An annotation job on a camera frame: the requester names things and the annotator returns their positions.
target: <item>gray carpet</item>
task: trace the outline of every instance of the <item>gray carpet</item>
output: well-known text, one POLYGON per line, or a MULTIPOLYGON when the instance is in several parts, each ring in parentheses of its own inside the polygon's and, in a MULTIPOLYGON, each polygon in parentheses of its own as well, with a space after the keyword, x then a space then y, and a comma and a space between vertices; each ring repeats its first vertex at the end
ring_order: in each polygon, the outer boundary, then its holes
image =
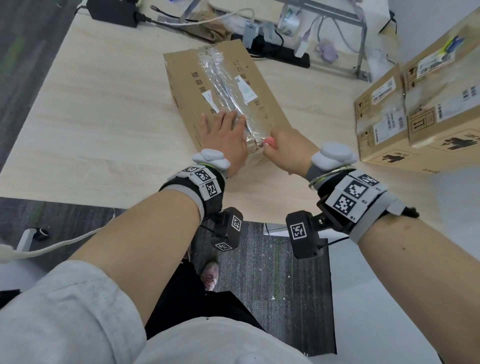
MULTIPOLYGON (((2 0, 0 4, 0 168, 68 31, 79 0, 2 0)), ((50 242, 103 226, 111 208, 0 198, 0 236, 16 245, 30 227, 48 229, 50 242)), ((198 270, 216 255, 200 230, 192 260, 198 270)), ((274 238, 276 243, 285 239, 274 238)), ((48 243, 34 243, 39 249, 48 243)), ((80 245, 33 259, 50 271, 80 245)), ((275 245, 262 226, 244 223, 240 247, 219 256, 216 291, 234 292, 275 337, 309 356, 336 352, 328 252, 298 261, 287 244, 275 245)))

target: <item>person's right hand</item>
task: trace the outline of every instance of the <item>person's right hand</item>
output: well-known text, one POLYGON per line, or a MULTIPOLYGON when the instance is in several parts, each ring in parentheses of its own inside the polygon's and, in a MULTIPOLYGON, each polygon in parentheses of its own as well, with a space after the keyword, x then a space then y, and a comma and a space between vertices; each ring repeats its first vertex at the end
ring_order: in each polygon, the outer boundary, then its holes
POLYGON ((288 173, 305 177, 312 166, 310 158, 320 148, 300 134, 297 129, 273 128, 271 136, 275 139, 277 149, 265 144, 264 155, 288 173))

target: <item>black pants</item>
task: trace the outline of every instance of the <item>black pants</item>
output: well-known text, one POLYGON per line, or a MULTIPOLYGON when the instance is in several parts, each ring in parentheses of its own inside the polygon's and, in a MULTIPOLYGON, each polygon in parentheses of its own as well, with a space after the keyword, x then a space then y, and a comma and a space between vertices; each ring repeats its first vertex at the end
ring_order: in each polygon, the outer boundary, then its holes
POLYGON ((147 339, 196 317, 227 317, 263 327, 232 292, 205 292, 192 263, 183 260, 145 325, 147 339))

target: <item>human hand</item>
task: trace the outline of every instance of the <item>human hand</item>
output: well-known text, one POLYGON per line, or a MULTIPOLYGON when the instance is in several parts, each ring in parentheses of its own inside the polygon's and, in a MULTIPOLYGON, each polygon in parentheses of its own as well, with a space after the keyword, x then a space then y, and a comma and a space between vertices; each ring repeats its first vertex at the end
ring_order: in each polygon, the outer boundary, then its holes
POLYGON ((223 153, 230 162, 228 176, 232 177, 245 165, 247 160, 247 143, 244 134, 245 115, 240 115, 232 130, 232 123, 237 117, 236 111, 219 112, 213 119, 212 130, 208 130, 207 116, 200 118, 200 138, 203 149, 215 149, 223 153))
POLYGON ((265 144, 264 155, 288 173, 305 177, 312 165, 310 158, 320 148, 300 134, 297 129, 273 128, 271 136, 276 142, 277 149, 265 144))

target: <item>white t-shirt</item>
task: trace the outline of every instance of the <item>white t-shirt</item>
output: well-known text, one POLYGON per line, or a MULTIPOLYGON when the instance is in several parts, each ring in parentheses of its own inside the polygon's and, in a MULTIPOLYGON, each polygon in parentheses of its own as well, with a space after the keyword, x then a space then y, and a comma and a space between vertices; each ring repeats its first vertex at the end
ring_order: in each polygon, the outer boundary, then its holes
POLYGON ((311 364, 253 326, 200 317, 146 341, 131 299, 97 267, 67 261, 0 310, 0 363, 311 364))

